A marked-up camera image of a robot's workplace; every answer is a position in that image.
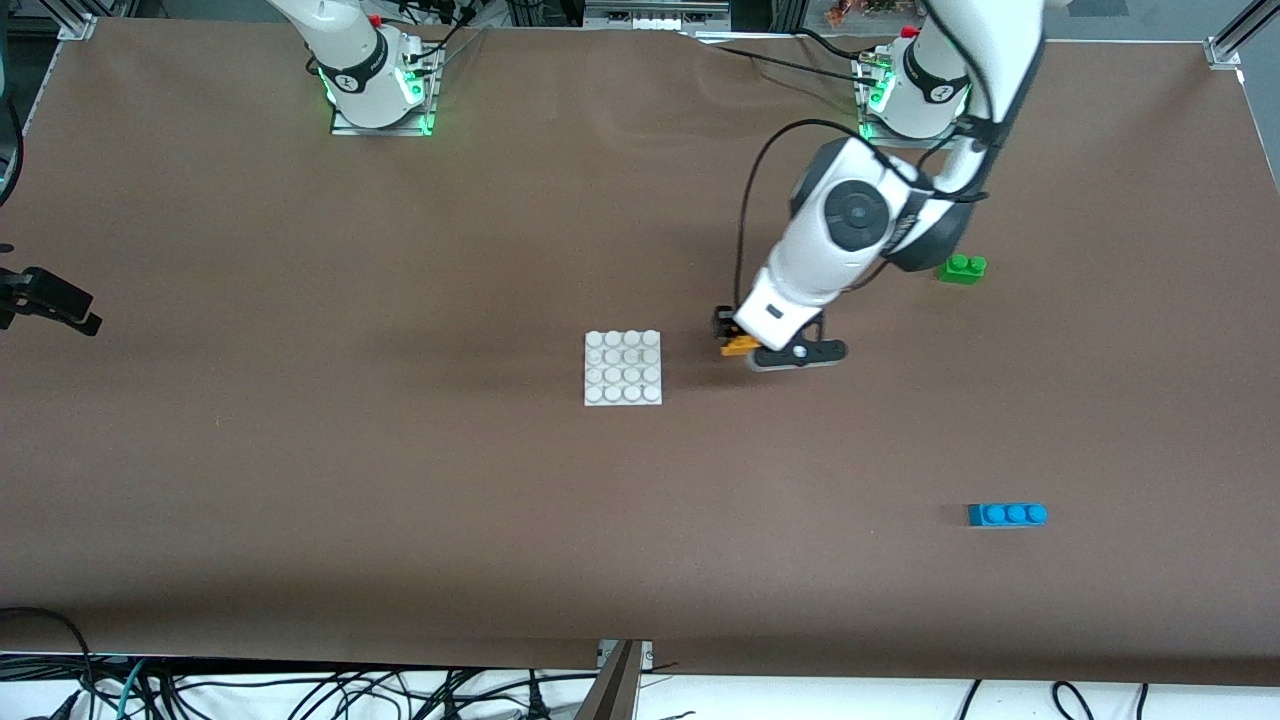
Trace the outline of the brown table cover sheet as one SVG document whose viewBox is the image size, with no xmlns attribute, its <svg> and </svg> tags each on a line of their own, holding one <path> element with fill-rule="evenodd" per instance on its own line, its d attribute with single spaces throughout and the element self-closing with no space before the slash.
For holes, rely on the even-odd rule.
<svg viewBox="0 0 1280 720">
<path fill-rule="evenodd" d="M 1280 193 L 1193 44 L 1060 44 L 956 287 L 722 359 L 739 204 L 832 81 L 504 29 L 436 133 L 334 137 L 284 24 L 109 20 L 0 209 L 86 338 L 0 332 L 0 606 L 99 652 L 1280 685 Z M 584 336 L 663 404 L 586 407 Z M 969 527 L 1042 503 L 1043 527 Z"/>
</svg>

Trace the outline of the aluminium frame profile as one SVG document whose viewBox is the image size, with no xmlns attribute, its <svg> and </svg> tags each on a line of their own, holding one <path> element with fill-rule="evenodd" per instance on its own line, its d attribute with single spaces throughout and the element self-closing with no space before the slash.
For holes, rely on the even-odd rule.
<svg viewBox="0 0 1280 720">
<path fill-rule="evenodd" d="M 38 0 L 58 24 L 59 41 L 87 40 L 102 18 L 134 14 L 140 0 Z"/>
</svg>

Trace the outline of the white background device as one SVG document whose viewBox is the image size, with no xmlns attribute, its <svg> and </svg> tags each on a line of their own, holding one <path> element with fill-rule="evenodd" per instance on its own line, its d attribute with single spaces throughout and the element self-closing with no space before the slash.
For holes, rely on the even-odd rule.
<svg viewBox="0 0 1280 720">
<path fill-rule="evenodd" d="M 582 0 L 582 27 L 730 32 L 730 0 Z"/>
</svg>

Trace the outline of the blue three-stud block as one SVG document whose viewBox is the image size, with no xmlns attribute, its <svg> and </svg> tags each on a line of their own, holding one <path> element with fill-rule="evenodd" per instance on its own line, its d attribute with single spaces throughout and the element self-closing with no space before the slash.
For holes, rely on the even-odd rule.
<svg viewBox="0 0 1280 720">
<path fill-rule="evenodd" d="M 1043 527 L 1050 515 L 1042 503 L 970 503 L 966 516 L 975 528 L 1030 528 Z"/>
</svg>

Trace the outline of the aluminium corner profile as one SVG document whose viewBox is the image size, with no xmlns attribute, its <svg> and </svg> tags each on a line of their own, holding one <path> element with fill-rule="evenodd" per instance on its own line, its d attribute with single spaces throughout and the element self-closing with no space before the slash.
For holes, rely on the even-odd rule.
<svg viewBox="0 0 1280 720">
<path fill-rule="evenodd" d="M 1206 60 L 1212 69 L 1231 69 L 1240 64 L 1239 53 L 1280 18 L 1280 0 L 1249 0 L 1216 35 L 1204 41 Z"/>
</svg>

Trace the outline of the orange and green object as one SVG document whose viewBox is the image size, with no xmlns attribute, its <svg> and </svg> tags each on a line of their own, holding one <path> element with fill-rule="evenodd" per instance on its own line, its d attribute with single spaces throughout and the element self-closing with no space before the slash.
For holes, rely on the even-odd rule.
<svg viewBox="0 0 1280 720">
<path fill-rule="evenodd" d="M 829 0 L 823 18 L 828 27 L 840 28 L 855 20 L 888 19 L 915 12 L 915 0 Z"/>
</svg>

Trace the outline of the metal table frame bracket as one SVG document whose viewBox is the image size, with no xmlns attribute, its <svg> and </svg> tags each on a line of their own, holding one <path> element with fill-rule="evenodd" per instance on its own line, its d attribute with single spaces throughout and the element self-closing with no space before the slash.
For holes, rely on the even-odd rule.
<svg viewBox="0 0 1280 720">
<path fill-rule="evenodd" d="M 650 641 L 602 641 L 604 665 L 591 683 L 573 720 L 634 720 L 640 680 L 652 669 Z"/>
</svg>

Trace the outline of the white studded base plate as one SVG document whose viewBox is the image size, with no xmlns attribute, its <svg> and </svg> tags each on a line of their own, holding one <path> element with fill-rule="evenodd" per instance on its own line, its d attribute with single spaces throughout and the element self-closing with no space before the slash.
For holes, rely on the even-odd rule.
<svg viewBox="0 0 1280 720">
<path fill-rule="evenodd" d="M 660 332 L 589 331 L 584 336 L 582 404 L 586 407 L 663 404 Z"/>
</svg>

